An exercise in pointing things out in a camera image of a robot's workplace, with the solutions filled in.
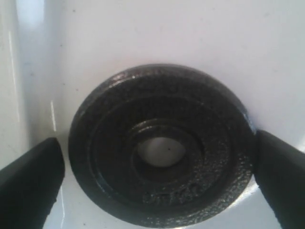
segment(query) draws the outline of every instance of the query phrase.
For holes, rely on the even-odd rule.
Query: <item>weight plate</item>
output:
[[[149,165],[139,145],[165,137],[185,155],[168,167]],[[140,66],[103,82],[80,106],[69,136],[71,167],[88,197],[152,228],[199,223],[226,209],[247,186],[255,154],[255,129],[238,98],[176,65]]]

